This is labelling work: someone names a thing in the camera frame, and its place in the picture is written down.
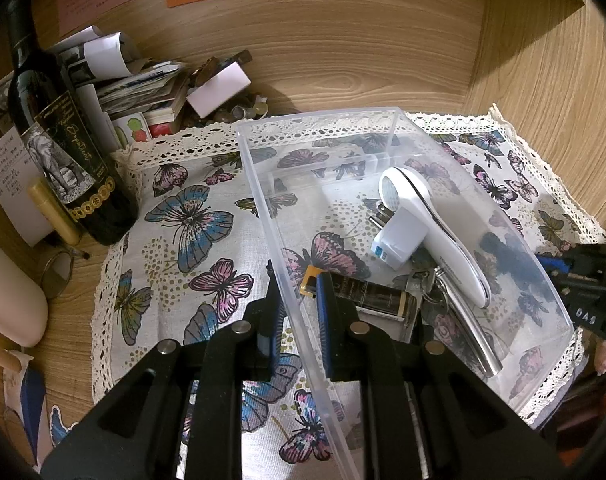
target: gold coin band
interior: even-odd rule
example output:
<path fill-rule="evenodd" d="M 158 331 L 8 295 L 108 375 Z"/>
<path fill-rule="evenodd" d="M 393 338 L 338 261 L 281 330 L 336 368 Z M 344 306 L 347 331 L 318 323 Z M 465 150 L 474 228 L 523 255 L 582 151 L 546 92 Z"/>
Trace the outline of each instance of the gold coin band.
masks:
<path fill-rule="evenodd" d="M 105 202 L 112 191 L 116 189 L 116 182 L 112 177 L 105 179 L 105 184 L 99 187 L 98 192 L 94 193 L 89 200 L 83 202 L 80 206 L 74 209 L 68 209 L 70 215 L 74 220 L 79 218 L 85 218 L 87 215 L 91 215 L 97 210 L 103 202 Z"/>

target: wine bottle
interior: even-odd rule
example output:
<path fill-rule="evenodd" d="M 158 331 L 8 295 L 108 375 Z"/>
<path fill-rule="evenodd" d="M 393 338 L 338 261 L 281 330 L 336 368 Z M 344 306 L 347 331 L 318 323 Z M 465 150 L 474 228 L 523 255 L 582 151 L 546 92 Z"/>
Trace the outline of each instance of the wine bottle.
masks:
<path fill-rule="evenodd" d="M 10 117 L 70 216 L 97 242 L 116 243 L 136 221 L 136 202 L 94 145 L 56 57 L 38 46 L 32 0 L 10 1 L 7 23 L 14 65 Z"/>

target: wooden stick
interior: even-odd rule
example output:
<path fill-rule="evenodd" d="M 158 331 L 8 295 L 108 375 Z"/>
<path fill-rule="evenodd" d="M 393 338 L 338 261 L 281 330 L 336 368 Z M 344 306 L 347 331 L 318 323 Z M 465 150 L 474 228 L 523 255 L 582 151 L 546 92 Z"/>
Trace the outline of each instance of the wooden stick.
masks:
<path fill-rule="evenodd" d="M 13 372 L 20 372 L 20 360 L 10 354 L 7 350 L 0 347 L 0 366 Z"/>

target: clear plastic storage box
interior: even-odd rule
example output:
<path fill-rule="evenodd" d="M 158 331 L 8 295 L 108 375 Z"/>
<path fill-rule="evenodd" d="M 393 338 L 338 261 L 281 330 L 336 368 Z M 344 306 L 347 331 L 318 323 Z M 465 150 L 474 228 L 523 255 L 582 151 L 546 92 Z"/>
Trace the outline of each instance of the clear plastic storage box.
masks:
<path fill-rule="evenodd" d="M 557 364 L 572 324 L 547 275 L 505 213 L 439 143 L 399 108 L 331 110 L 238 124 L 238 143 L 307 381 L 344 478 L 362 471 L 358 383 L 324 375 L 315 301 L 298 285 L 308 264 L 387 286 L 403 287 L 410 266 L 393 271 L 370 252 L 377 229 L 368 222 L 391 166 L 419 171 L 440 216 L 474 254 L 491 288 L 475 308 L 503 369 L 486 380 L 515 411 Z M 398 338 L 400 323 L 363 320 Z M 448 346 L 456 336 L 447 315 L 428 319 Z M 454 348 L 472 369 L 467 349 Z"/>

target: pile of clutter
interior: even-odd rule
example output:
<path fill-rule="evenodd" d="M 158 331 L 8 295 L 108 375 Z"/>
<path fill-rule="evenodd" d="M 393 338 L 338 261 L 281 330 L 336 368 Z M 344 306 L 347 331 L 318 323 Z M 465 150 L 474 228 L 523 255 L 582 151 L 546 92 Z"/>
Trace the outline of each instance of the pile of clutter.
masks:
<path fill-rule="evenodd" d="M 78 102 L 104 153 L 171 135 L 187 127 L 262 118 L 267 99 L 248 92 L 242 66 L 248 50 L 225 59 L 210 57 L 194 70 L 180 60 L 142 57 L 122 32 L 105 35 L 91 26 L 48 49 L 76 88 Z M 12 74 L 0 81 L 0 129 L 13 126 L 7 112 Z"/>

